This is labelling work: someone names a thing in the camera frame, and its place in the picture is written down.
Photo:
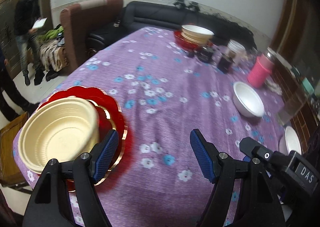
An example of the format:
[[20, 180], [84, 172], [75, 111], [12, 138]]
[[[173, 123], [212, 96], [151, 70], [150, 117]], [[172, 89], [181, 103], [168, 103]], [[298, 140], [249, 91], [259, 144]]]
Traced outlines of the stacked cream bowls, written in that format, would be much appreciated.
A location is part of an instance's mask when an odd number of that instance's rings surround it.
[[200, 26], [182, 25], [181, 36], [190, 43], [203, 45], [212, 39], [214, 33]]

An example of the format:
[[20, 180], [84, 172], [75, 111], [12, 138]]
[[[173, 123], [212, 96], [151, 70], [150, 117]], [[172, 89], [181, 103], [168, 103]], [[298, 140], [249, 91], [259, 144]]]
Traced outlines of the white foam bowl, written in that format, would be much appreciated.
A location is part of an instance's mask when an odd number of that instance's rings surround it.
[[253, 88], [237, 81], [233, 84], [233, 103], [239, 113], [247, 118], [261, 118], [265, 113], [263, 101]]
[[291, 151], [298, 152], [300, 155], [302, 154], [302, 148], [296, 131], [291, 126], [287, 126], [279, 141], [279, 152], [288, 155]]

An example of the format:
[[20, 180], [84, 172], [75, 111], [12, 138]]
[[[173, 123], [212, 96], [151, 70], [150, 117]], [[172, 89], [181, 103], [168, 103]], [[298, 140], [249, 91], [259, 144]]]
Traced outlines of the cream plastic bowl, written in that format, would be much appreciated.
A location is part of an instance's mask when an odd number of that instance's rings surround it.
[[94, 106], [67, 97], [39, 108], [25, 123], [18, 152], [25, 166], [40, 174], [50, 159], [67, 162], [99, 142], [99, 116]]

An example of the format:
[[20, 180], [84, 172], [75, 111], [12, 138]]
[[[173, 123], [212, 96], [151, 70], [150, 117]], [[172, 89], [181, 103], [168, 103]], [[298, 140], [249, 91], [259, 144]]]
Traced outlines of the large red scalloped plate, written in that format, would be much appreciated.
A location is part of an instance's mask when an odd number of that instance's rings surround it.
[[105, 107], [107, 111], [110, 113], [111, 119], [114, 121], [117, 128], [116, 131], [119, 135], [118, 147], [111, 160], [111, 164], [108, 167], [107, 173], [105, 174], [104, 178], [102, 178], [96, 184], [99, 185], [108, 177], [108, 175], [119, 164], [123, 157], [125, 150], [125, 140], [127, 137], [127, 123], [122, 114], [121, 107], [117, 103], [117, 101], [113, 97], [109, 96], [105, 91], [97, 87], [72, 86], [66, 90], [57, 91], [56, 93], [48, 97], [44, 103], [39, 105], [39, 108], [55, 100], [71, 96], [75, 96], [85, 100], [93, 100], [97, 104]]

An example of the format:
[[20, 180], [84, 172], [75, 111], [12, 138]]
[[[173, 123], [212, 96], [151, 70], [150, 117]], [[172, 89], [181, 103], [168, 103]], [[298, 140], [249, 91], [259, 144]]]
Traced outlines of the wooden chair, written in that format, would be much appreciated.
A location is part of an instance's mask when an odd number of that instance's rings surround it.
[[1, 186], [31, 194], [29, 184], [14, 160], [13, 141], [28, 119], [25, 112], [1, 129]]

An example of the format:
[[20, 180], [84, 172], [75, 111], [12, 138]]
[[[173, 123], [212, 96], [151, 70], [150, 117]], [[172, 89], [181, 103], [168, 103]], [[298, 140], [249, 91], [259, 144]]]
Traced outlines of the red plate under bowls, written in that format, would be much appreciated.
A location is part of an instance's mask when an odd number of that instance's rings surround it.
[[174, 31], [174, 37], [175, 37], [176, 45], [178, 45], [180, 48], [186, 51], [193, 51], [199, 46], [203, 46], [203, 44], [188, 42], [182, 37], [181, 31], [178, 31], [178, 30]]

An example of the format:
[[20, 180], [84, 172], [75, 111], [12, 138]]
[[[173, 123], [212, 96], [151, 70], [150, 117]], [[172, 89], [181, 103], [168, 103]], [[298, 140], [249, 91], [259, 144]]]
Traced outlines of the pink ribbed cup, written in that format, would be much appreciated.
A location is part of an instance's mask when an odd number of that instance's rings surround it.
[[267, 58], [264, 55], [257, 57], [247, 76], [248, 82], [255, 88], [262, 87], [266, 78], [272, 74], [273, 63], [266, 60]]

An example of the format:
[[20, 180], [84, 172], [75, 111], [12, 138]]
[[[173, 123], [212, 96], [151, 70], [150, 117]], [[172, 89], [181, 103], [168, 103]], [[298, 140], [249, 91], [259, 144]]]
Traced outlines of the patterned blanket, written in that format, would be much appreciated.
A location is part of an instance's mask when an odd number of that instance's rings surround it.
[[69, 65], [65, 46], [57, 40], [46, 42], [40, 46], [40, 59], [46, 71], [59, 72]]

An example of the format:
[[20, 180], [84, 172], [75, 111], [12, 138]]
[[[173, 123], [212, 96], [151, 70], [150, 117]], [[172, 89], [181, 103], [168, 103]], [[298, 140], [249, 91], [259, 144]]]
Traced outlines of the white lidded jar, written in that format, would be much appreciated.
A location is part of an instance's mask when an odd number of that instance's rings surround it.
[[246, 54], [246, 49], [243, 45], [231, 39], [227, 44], [226, 55], [232, 58], [234, 66], [238, 66], [242, 58]]

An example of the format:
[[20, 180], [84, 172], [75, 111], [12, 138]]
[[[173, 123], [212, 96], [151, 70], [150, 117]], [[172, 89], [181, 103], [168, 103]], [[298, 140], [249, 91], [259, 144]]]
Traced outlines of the black leather sofa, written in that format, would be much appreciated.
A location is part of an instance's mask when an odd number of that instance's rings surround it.
[[91, 30], [86, 36], [86, 47], [88, 50], [98, 52], [144, 27], [176, 31], [187, 24], [212, 31], [213, 43], [216, 45], [227, 45], [232, 39], [242, 44], [246, 50], [257, 49], [253, 32], [235, 22], [217, 15], [138, 1], [130, 2], [122, 8], [114, 21]]

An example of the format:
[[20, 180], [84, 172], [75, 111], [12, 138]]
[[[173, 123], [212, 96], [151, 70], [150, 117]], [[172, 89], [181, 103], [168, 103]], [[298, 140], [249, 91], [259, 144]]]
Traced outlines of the purple floral tablecloth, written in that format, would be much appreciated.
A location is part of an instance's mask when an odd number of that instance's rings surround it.
[[143, 28], [99, 51], [49, 94], [73, 86], [97, 87], [120, 105], [128, 124], [123, 158], [97, 187], [113, 226], [194, 226], [212, 192], [189, 142], [191, 130], [234, 159], [239, 142], [252, 137], [271, 150], [283, 134], [275, 118], [283, 104], [268, 89], [258, 90], [265, 114], [242, 117], [233, 85], [246, 82], [242, 64], [224, 74], [189, 58], [174, 34]]

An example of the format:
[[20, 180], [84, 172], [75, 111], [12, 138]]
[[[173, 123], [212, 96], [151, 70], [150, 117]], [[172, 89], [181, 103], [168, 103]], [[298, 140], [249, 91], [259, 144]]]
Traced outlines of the green jacket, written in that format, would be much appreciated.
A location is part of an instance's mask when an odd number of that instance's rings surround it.
[[64, 31], [63, 27], [58, 26], [56, 29], [49, 30], [43, 35], [38, 35], [37, 39], [40, 42], [46, 42], [49, 40], [53, 40], [53, 39], [57, 38], [59, 33], [63, 33], [63, 31]]

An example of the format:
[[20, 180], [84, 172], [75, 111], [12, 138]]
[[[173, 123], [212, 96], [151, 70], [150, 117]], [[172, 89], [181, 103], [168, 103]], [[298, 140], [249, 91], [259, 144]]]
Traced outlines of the person in jeans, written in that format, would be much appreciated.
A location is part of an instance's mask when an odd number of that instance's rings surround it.
[[40, 46], [37, 41], [37, 28], [33, 25], [41, 19], [39, 0], [18, 0], [14, 12], [14, 34], [20, 54], [21, 71], [24, 76], [25, 85], [30, 85], [27, 51], [31, 47], [33, 63], [35, 66], [34, 84], [40, 85], [44, 72], [40, 60]]

